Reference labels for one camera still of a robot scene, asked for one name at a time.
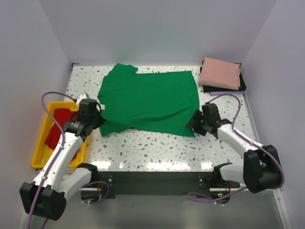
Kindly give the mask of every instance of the white wall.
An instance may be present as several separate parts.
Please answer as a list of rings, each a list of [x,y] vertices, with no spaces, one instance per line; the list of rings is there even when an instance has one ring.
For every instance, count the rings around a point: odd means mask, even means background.
[[[305,227],[304,9],[303,0],[278,0],[242,63],[260,139],[279,152],[296,229]]]
[[[81,64],[241,62],[276,0],[40,0]]]
[[[43,119],[41,95],[64,92],[70,63],[36,0],[0,7],[0,227],[17,228],[19,189],[31,181],[30,161]]]

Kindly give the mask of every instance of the green cloth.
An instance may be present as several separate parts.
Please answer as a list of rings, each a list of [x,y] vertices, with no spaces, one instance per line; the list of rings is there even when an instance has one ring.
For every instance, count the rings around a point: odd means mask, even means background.
[[[102,136],[129,128],[194,136],[185,126],[199,98],[192,72],[137,74],[138,68],[116,64],[104,77],[98,93],[105,105]]]

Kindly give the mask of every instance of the yellow plastic basket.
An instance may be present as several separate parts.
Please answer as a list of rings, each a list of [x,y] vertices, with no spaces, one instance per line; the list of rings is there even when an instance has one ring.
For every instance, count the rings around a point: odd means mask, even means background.
[[[78,108],[75,102],[51,102],[48,107],[48,111],[54,115],[55,109],[68,108],[71,111],[77,111]],[[49,160],[54,150],[50,149],[44,142],[54,125],[53,120],[46,114],[43,120],[42,128],[39,134],[38,142],[35,148],[35,152],[32,158],[31,166],[33,168],[43,168]],[[86,156],[88,138],[82,144],[80,149],[77,151],[76,158],[71,161],[69,168],[76,168],[80,163],[84,162]]]

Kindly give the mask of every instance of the green towel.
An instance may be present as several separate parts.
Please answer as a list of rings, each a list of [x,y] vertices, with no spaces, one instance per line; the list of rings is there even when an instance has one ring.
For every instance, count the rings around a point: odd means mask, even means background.
[[[129,128],[194,136],[185,126],[199,98],[192,72],[137,74],[138,68],[116,64],[104,77],[98,94],[105,105],[102,136]]]

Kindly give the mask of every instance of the pink cloth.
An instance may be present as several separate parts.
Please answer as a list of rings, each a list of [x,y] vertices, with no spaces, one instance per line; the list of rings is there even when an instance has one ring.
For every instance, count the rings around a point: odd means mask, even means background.
[[[240,68],[238,63],[230,63],[205,58],[199,83],[201,85],[238,90],[240,88]]]

